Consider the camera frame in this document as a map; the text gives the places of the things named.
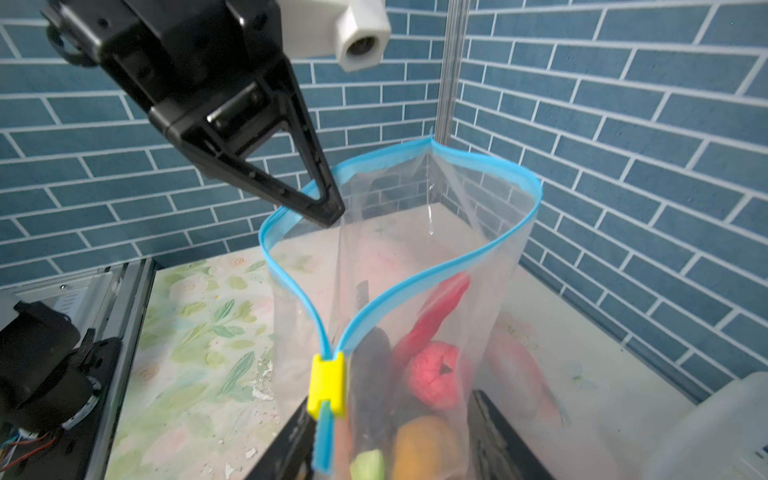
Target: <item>blue tile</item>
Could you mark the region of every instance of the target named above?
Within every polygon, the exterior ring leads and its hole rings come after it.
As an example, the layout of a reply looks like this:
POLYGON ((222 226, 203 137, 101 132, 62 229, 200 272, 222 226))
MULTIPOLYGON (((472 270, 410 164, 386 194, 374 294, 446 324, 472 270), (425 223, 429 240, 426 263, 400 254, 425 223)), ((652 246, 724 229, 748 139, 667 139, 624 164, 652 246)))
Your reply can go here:
POLYGON ((440 84, 432 83, 427 85, 427 100, 437 100, 440 95, 440 84))
POLYGON ((758 359, 665 303, 659 305, 653 318, 741 378, 768 370, 758 359))
POLYGON ((507 141, 503 141, 501 138, 494 137, 491 142, 491 153, 497 154, 499 157, 509 160, 514 163, 520 161, 520 154, 523 149, 517 145, 511 144, 507 141))
POLYGON ((597 235, 568 218, 563 218, 558 226, 558 233, 570 238, 613 266, 621 265, 628 252, 609 239, 597 235))
POLYGON ((112 212, 105 205, 55 211, 49 214, 19 217, 18 222, 30 235, 42 235, 75 228, 92 227, 114 222, 112 212))
POLYGON ((252 217, 253 215, 273 212, 275 207, 266 200, 256 199, 246 200, 237 204, 222 205, 221 207, 215 207, 214 210, 219 221, 226 222, 236 218, 252 217))
POLYGON ((434 0, 386 0, 386 6, 432 11, 435 9, 435 2, 434 0))
POLYGON ((600 11, 499 14, 493 35, 592 39, 600 11))
POLYGON ((42 189, 0 194, 0 215, 23 214, 54 207, 54 203, 42 189))
POLYGON ((672 270, 683 268, 694 255, 690 250, 610 213, 600 223, 600 231, 672 270))
POLYGON ((470 15, 467 19, 467 35, 490 35, 493 15, 470 15))
POLYGON ((585 254, 581 259, 578 269, 639 310, 648 310, 656 301, 656 296, 643 290, 632 280, 608 268, 588 254, 585 254))
POLYGON ((488 150, 488 146, 491 143, 491 135, 486 134, 476 128, 468 127, 464 124, 458 126, 456 137, 461 138, 471 145, 488 150))
POLYGON ((64 124, 129 120, 117 96, 49 98, 48 103, 64 124))
POLYGON ((133 220, 134 218, 149 217, 150 215, 168 214, 174 209, 168 199, 161 197, 142 198, 112 204, 114 211, 121 220, 133 220))
POLYGON ((400 81, 405 74, 405 69, 404 64, 387 63, 348 73, 336 64, 316 64, 315 81, 318 84, 354 83, 357 81, 400 81))
POLYGON ((406 120, 416 118, 435 118, 437 115, 437 102, 427 104, 406 105, 406 120))
POLYGON ((731 223, 768 237, 768 202, 753 198, 731 223))
POLYGON ((51 191, 58 198, 58 201, 67 207, 199 186, 200 181, 197 179, 197 174, 192 170, 184 170, 63 185, 51 187, 51 191))
POLYGON ((59 58, 48 43, 45 27, 6 25, 5 30, 23 58, 59 58))
POLYGON ((177 252, 165 253, 154 257, 154 261, 157 262, 161 268, 170 268, 172 266, 181 265, 182 263, 192 263, 217 255, 224 255, 226 252, 227 248, 224 246, 224 242, 216 242, 209 243, 208 245, 200 245, 198 247, 190 247, 177 252))
POLYGON ((539 124, 570 131, 582 137, 592 138, 600 124, 600 117, 572 108, 540 102, 534 121, 539 124))
POLYGON ((608 118, 598 140, 657 160, 684 167, 701 140, 608 118))
POLYGON ((654 228, 733 265, 768 276, 768 246, 667 207, 654 228))
POLYGON ((210 205, 239 200, 240 192, 235 187, 227 185, 225 187, 206 188, 173 194, 170 197, 173 199, 176 208, 188 210, 190 208, 208 207, 210 205))
POLYGON ((0 285, 27 282, 42 278, 43 276, 54 275, 58 275, 58 272, 45 260, 6 266, 0 268, 0 285))
POLYGON ((381 140, 379 138, 379 127, 355 128, 347 131, 349 144, 369 144, 381 140))
POLYGON ((319 131, 317 132, 317 138, 320 140, 320 145, 323 148, 336 148, 346 145, 346 136, 342 130, 319 131))
POLYGON ((472 40, 472 46, 469 49, 469 57, 475 60, 495 61, 497 63, 507 63, 509 52, 512 50, 512 43, 509 41, 486 41, 472 40))
POLYGON ((536 262, 540 261, 541 256, 544 255, 544 249, 531 241, 528 241, 525 244, 525 248, 523 249, 523 252, 525 252, 530 258, 532 258, 536 262))
POLYGON ((598 221, 603 211, 597 205, 582 200, 549 182, 544 183, 544 199, 552 206, 590 225, 598 221))
POLYGON ((768 155, 709 144, 695 171, 768 192, 768 155))
POLYGON ((520 264, 539 280, 545 283, 555 293, 560 293, 563 283, 542 269, 537 263, 531 262, 527 257, 520 257, 520 264))
POLYGON ((675 360, 688 350, 685 345, 669 336, 641 315, 635 313, 612 295, 605 297, 603 303, 600 304, 600 308, 623 323, 635 335, 650 343, 651 346, 668 359, 675 360))
POLYGON ((462 99, 464 101, 468 101, 469 103, 481 105, 483 107, 495 110, 498 106, 499 95, 501 94, 497 91, 474 87, 472 85, 464 85, 462 99))
POLYGON ((160 133, 149 124, 28 131, 12 136, 28 156, 165 144, 160 133))
POLYGON ((154 164, 164 168, 189 167, 190 161, 175 148, 160 148, 151 151, 154 164))
POLYGON ((659 122, 768 145, 768 108, 672 95, 659 122))
POLYGON ((534 224, 533 230, 531 230, 531 238, 569 263, 575 263, 578 258, 580 252, 578 248, 560 238, 556 233, 543 228, 538 223, 534 224))
POLYGON ((384 58, 429 58, 429 40, 392 38, 386 44, 384 58))
POLYGON ((192 243, 205 243, 212 240, 218 240, 220 238, 234 237, 235 235, 242 235, 243 233, 250 232, 248 226, 248 220, 236 220, 229 223, 217 223, 210 227, 199 228, 197 230, 190 230, 190 238, 192 243))
POLYGON ((24 234, 10 220, 0 220, 0 241, 21 238, 24 234))
POLYGON ((418 15, 412 13, 408 34, 442 37, 445 35, 445 17, 442 15, 418 15))
POLYGON ((536 101, 509 93, 504 93, 502 104, 499 105, 499 111, 524 118, 525 120, 531 120, 533 118, 535 109, 536 101))
POLYGON ((0 78, 0 94, 119 89, 100 68, 73 68, 68 64, 0 65, 0 78))
POLYGON ((387 12, 389 24, 392 26, 392 33, 404 35, 408 33, 408 14, 387 12))
POLYGON ((733 93, 756 57, 638 50, 627 80, 733 93))
POLYGON ((120 223, 111 227, 94 228, 84 231, 83 234, 91 245, 98 246, 186 230, 213 222, 213 214, 209 209, 206 209, 120 223))
POLYGON ((152 170, 152 164, 144 151, 94 155, 84 159, 88 169, 95 177, 135 174, 136 172, 152 170))
POLYGON ((252 233, 251 235, 243 235, 237 238, 230 238, 227 240, 227 245, 230 246, 230 252, 238 252, 245 250, 246 248, 258 247, 259 234, 252 233))
POLYGON ((751 318, 739 314, 723 327, 723 333, 755 353, 768 358, 768 328, 751 318))
POLYGON ((574 85, 576 85, 576 80, 526 71, 507 70, 506 68, 488 67, 488 71, 485 72, 484 83, 494 87, 568 101, 571 98, 574 85))
POLYGON ((542 265, 550 272, 563 279, 565 284, 570 288, 581 293, 581 295, 586 296, 593 302, 598 301, 600 295, 603 294, 603 289, 601 289, 595 282, 589 280, 586 276, 574 270, 573 267, 566 263, 562 263, 552 255, 547 255, 544 258, 542 265))
POLYGON ((725 218, 742 197, 736 191, 641 161, 634 162, 624 181, 720 219, 725 218))
POLYGON ((552 45, 540 45, 535 43, 515 43, 515 51, 512 53, 513 65, 526 67, 546 68, 552 55, 552 45))
POLYGON ((726 373, 723 373, 714 365, 696 354, 680 364, 680 367, 715 392, 722 389, 728 382, 733 380, 726 373))
POLYGON ((695 403, 703 402, 710 396, 706 390, 692 382, 688 377, 680 373, 667 360, 664 360, 651 349, 640 343, 637 339, 627 342, 627 348, 635 352, 643 361, 655 369, 661 376, 672 382, 673 385, 683 390, 695 403))
POLYGON ((560 137, 554 154, 613 178, 621 176, 629 161, 624 155, 583 144, 568 137, 560 137))
POLYGON ((768 46, 768 5, 721 5, 701 40, 709 45, 768 46))
POLYGON ((746 90, 747 95, 753 97, 768 98, 768 64, 763 65, 752 84, 746 90))
POLYGON ((552 70, 619 78, 629 58, 629 52, 619 48, 559 45, 552 59, 552 70))
POLYGON ((576 174, 578 173, 575 168, 530 150, 525 151, 521 165, 548 180, 558 182, 566 187, 573 185, 574 180, 576 180, 576 174))
POLYGON ((538 213, 536 214, 537 221, 542 222, 547 227, 554 228, 558 223, 558 218, 560 218, 560 214, 550 207, 547 207, 544 204, 538 206, 538 213))
POLYGON ((361 124, 378 124, 402 120, 402 107, 344 108, 320 112, 320 124, 324 128, 353 127, 361 124))
POLYGON ((384 125, 382 127, 382 140, 398 140, 400 138, 420 137, 421 134, 422 122, 384 125))
POLYGON ((63 233, 51 237, 3 243, 0 245, 0 258, 3 259, 3 263, 14 263, 85 247, 85 243, 76 233, 63 233))
POLYGON ((0 128, 53 125, 53 118, 37 98, 0 100, 0 128))
POLYGON ((138 257, 136 250, 129 244, 114 247, 97 248, 82 253, 73 253, 56 257, 53 261, 65 272, 74 272, 93 266, 110 265, 138 257))
POLYGON ((413 80, 439 80, 442 64, 420 63, 411 61, 408 63, 408 81, 413 80))
POLYGON ((336 107, 344 104, 341 87, 302 88, 307 108, 336 107))
POLYGON ((581 175, 576 191, 641 222, 648 222, 660 205, 655 200, 593 177, 590 174, 581 175))
POLYGON ((462 68, 458 73, 458 77, 462 80, 476 81, 480 83, 482 81, 482 75, 485 67, 482 65, 475 65, 472 63, 462 62, 462 68))
POLYGON ((708 11, 709 6, 611 9, 598 40, 691 43, 708 11))
POLYGON ((730 312, 728 306, 639 257, 632 257, 624 272, 712 325, 730 312))
POLYGON ((346 104, 378 104, 381 101, 381 87, 347 87, 346 104))
POLYGON ((424 84, 384 85, 382 88, 385 103, 424 100, 424 84))
POLYGON ((77 158, 0 164, 0 188, 42 185, 88 178, 77 158))
POLYGON ((312 66, 308 63, 293 64, 293 73, 296 75, 296 81, 299 85, 312 84, 312 66))
POLYGON ((136 242, 136 246, 139 248, 139 252, 142 255, 154 255, 155 253, 167 252, 168 250, 176 250, 177 248, 184 248, 189 246, 187 238, 183 233, 172 233, 171 235, 163 235, 162 237, 150 238, 136 242))
POLYGON ((592 320, 592 322, 594 322, 604 332, 614 337, 617 341, 620 342, 624 339, 625 336, 627 336, 627 330, 621 328, 621 326, 605 316, 600 310, 583 301, 583 299, 576 295, 572 290, 565 289, 563 292, 563 298, 565 298, 574 307, 576 307, 577 310, 580 310, 588 319, 592 320))
POLYGON ((574 103, 650 120, 662 96, 658 91, 583 80, 574 103))
POLYGON ((704 258, 687 276, 750 312, 768 317, 768 288, 704 258))
POLYGON ((550 151, 554 145, 554 134, 488 112, 478 112, 477 125, 543 151, 550 151))

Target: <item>ziplock bag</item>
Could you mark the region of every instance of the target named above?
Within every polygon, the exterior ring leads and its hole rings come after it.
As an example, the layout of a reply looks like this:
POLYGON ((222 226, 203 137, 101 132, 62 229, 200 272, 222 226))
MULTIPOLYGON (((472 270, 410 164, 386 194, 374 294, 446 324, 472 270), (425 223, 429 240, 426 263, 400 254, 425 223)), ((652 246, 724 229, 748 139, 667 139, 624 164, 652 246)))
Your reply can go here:
MULTIPOLYGON (((463 478, 475 368, 541 184, 431 138, 352 158, 333 176, 346 205, 335 227, 280 208, 259 233, 280 413, 309 390, 313 467, 334 478, 463 478)), ((314 184, 304 192, 317 195, 314 184)))

